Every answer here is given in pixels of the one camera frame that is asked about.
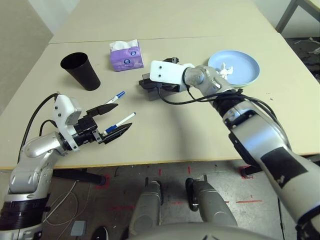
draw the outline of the cable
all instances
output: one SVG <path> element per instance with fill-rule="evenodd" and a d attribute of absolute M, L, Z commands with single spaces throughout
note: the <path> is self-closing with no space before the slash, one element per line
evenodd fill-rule
<path fill-rule="evenodd" d="M 181 102 L 174 102 L 174 101 L 169 101 L 167 99 L 164 98 L 164 96 L 162 95 L 160 88 L 157 88 L 158 91 L 158 95 L 161 98 L 162 101 L 164 101 L 167 104 L 171 104 L 171 105 L 185 105 L 185 104 L 192 104 L 192 103 L 196 103 L 196 102 L 200 102 L 200 100 L 206 100 L 208 98 L 213 98 L 213 97 L 217 97 L 217 96 L 222 96 L 222 95 L 236 95 L 238 94 L 237 92 L 231 92 L 231 91 L 225 91 L 225 92 L 219 92 L 219 93 L 215 93 L 215 94 L 210 94 L 208 96 L 203 96 L 203 97 L 199 97 L 193 100 L 189 100 L 189 101 L 181 101 Z"/>
<path fill-rule="evenodd" d="M 44 223 L 45 221 L 47 221 L 48 218 L 50 218 L 50 216 L 55 212 L 55 210 L 57 210 L 57 208 L 59 208 L 60 205 L 67 199 L 67 197 L 71 194 L 72 190 L 75 188 L 76 184 L 77 184 L 77 181 L 74 181 L 74 183 L 73 183 L 73 185 L 72 185 L 72 187 L 70 188 L 69 191 L 62 193 L 60 196 L 58 196 L 58 197 L 53 201 L 52 206 L 58 201 L 58 199 L 59 199 L 60 197 L 62 197 L 64 194 L 66 194 L 65 197 L 59 202 L 59 204 L 50 212 L 49 216 L 47 216 L 47 213 L 48 213 L 48 212 L 45 213 L 43 223 Z"/>
<path fill-rule="evenodd" d="M 85 201 L 85 204 L 84 204 L 84 207 L 83 209 L 78 213 L 78 210 L 79 210 L 79 200 L 77 198 L 77 195 L 74 194 L 72 192 L 72 190 L 75 188 L 75 185 L 76 185 L 77 181 L 75 181 L 72 185 L 72 187 L 70 188 L 69 191 L 66 191 L 64 193 L 62 193 L 61 195 L 59 195 L 52 203 L 52 206 L 63 196 L 65 195 L 65 197 L 58 203 L 58 205 L 50 212 L 50 214 L 47 216 L 47 212 L 45 213 L 44 215 L 44 220 L 42 221 L 43 223 L 46 222 L 47 224 L 51 225 L 51 226 L 61 226 L 61 225 L 64 225 L 64 224 L 67 224 L 65 226 L 65 228 L 62 230 L 62 232 L 60 233 L 60 235 L 58 236 L 58 238 L 56 240 L 59 240 L 61 238 L 61 236 L 63 235 L 63 233 L 67 230 L 67 228 L 70 226 L 70 224 L 72 223 L 73 220 L 75 220 L 77 217 L 79 217 L 84 211 L 85 209 L 87 208 L 87 205 L 88 205 L 88 202 L 89 202 L 89 198 L 90 198 L 90 192 L 91 192 L 91 189 L 92 189 L 92 184 L 89 185 L 89 189 L 88 189 L 88 192 L 87 192 L 87 196 L 86 196 L 86 201 Z M 74 197 L 75 199 L 75 212 L 74 214 L 72 215 L 72 217 L 67 220 L 67 221 L 64 221 L 64 222 L 60 222 L 60 223 L 52 223 L 49 221 L 49 218 L 50 216 L 54 213 L 54 211 L 56 211 L 60 206 L 61 204 L 67 199 L 67 197 L 71 195 Z"/>
<path fill-rule="evenodd" d="M 283 238 L 283 240 L 286 240 L 285 226 L 284 226 L 284 222 L 283 222 L 283 219 L 282 219 L 281 204 L 280 204 L 279 197 L 278 197 L 278 209 L 279 209 L 279 216 L 280 216 L 280 227 L 281 227 L 281 231 L 282 231 L 282 238 Z"/>
<path fill-rule="evenodd" d="M 51 119 L 45 120 L 45 121 L 41 124 L 41 126 L 40 126 L 39 137 L 42 136 L 42 130 L 43 130 L 44 125 L 45 125 L 46 123 L 51 123 L 53 126 L 57 127 L 57 124 L 56 124 L 55 121 L 53 121 L 53 120 L 51 120 Z"/>
<path fill-rule="evenodd" d="M 34 121 L 37 113 L 38 113 L 39 110 L 43 107 L 43 105 L 46 104 L 46 102 L 48 102 L 48 101 L 49 101 L 50 99 L 52 99 L 52 98 L 55 98 L 55 99 L 56 99 L 58 95 L 59 95 L 58 93 L 53 93 L 53 94 L 49 95 L 46 99 L 44 99 L 44 100 L 40 103 L 40 105 L 39 105 L 39 106 L 35 109 L 35 111 L 33 112 L 32 116 L 31 116 L 31 118 L 30 118 L 30 120 L 29 120 L 29 123 L 28 123 L 28 125 L 26 126 L 26 129 L 25 129 L 25 132 L 24 132 L 24 135 L 23 135 L 23 138 L 22 138 L 21 146 L 20 146 L 20 149 L 19 149 L 19 155 L 18 155 L 18 163 L 19 163 L 19 161 L 20 161 L 20 152 L 21 152 L 21 149 L 22 149 L 22 147 L 26 144 L 26 140 L 27 140 L 27 137 L 28 137 L 28 133 L 29 133 L 29 131 L 30 131 L 32 122 Z"/>
<path fill-rule="evenodd" d="M 237 92 L 225 91 L 225 92 L 220 92 L 220 93 L 215 93 L 215 94 L 203 96 L 200 98 L 194 98 L 194 96 L 189 91 L 189 87 L 190 86 L 186 85 L 187 92 L 193 99 L 193 100 L 189 100 L 189 101 L 182 101 L 182 102 L 169 101 L 164 98 L 159 87 L 157 88 L 157 92 L 158 92 L 158 95 L 161 100 L 163 100 L 165 103 L 171 104 L 171 105 L 184 105 L 184 104 L 191 104 L 191 103 L 195 103 L 195 102 L 207 103 L 207 102 L 212 102 L 213 100 L 215 100 L 215 99 L 208 99 L 208 98 L 213 98 L 213 97 L 218 97 L 218 96 L 219 96 L 219 100 L 227 100 L 227 99 L 228 100 L 244 100 L 244 99 L 247 99 L 247 100 L 253 102 L 255 105 L 257 105 L 259 108 L 261 108 L 279 126 L 279 128 L 282 129 L 282 133 L 284 135 L 284 138 L 287 141 L 287 146 L 289 149 L 291 149 L 291 145 L 290 145 L 288 136 L 287 136 L 284 128 L 282 127 L 282 125 L 278 121 L 275 112 L 264 101 L 242 94 L 243 90 L 241 88 L 239 88 Z"/>

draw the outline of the blue plate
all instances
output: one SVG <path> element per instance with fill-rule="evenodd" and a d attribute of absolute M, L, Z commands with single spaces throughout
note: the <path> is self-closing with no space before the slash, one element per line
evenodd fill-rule
<path fill-rule="evenodd" d="M 260 73 L 257 61 L 241 51 L 219 51 L 210 57 L 208 66 L 220 70 L 223 63 L 227 69 L 233 66 L 233 73 L 227 76 L 227 81 L 235 87 L 243 87 L 253 83 Z"/>

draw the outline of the gray box on floor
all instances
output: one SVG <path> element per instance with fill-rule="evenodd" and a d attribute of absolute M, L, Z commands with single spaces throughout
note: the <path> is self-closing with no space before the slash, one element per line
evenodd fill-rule
<path fill-rule="evenodd" d="M 86 232 L 86 221 L 74 221 L 70 236 L 83 236 Z"/>

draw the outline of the table leg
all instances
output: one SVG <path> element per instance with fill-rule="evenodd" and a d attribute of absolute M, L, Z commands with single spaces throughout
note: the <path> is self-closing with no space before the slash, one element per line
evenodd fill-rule
<path fill-rule="evenodd" d="M 290 18 L 294 14 L 295 10 L 298 7 L 297 0 L 291 0 L 288 7 L 286 8 L 284 14 L 282 15 L 280 21 L 278 22 L 277 26 L 275 27 L 275 30 L 279 33 L 281 33 L 284 28 L 286 27 L 287 23 L 289 22 Z"/>
<path fill-rule="evenodd" d="M 254 174 L 260 173 L 263 170 L 260 167 L 255 167 L 255 166 L 248 166 L 244 167 L 240 170 L 240 174 L 244 178 L 249 178 Z"/>
<path fill-rule="evenodd" d="M 77 169 L 54 169 L 52 176 L 62 179 L 70 179 L 80 182 L 92 183 L 99 186 L 102 186 L 106 183 L 105 176 Z"/>
<path fill-rule="evenodd" d="M 320 9 L 309 0 L 298 0 L 298 5 L 320 22 Z"/>

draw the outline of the black cup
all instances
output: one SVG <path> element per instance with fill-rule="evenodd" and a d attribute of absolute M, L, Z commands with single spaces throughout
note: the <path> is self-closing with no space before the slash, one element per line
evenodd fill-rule
<path fill-rule="evenodd" d="M 74 52 L 62 59 L 60 66 L 88 91 L 97 89 L 100 80 L 92 68 L 87 54 Z"/>

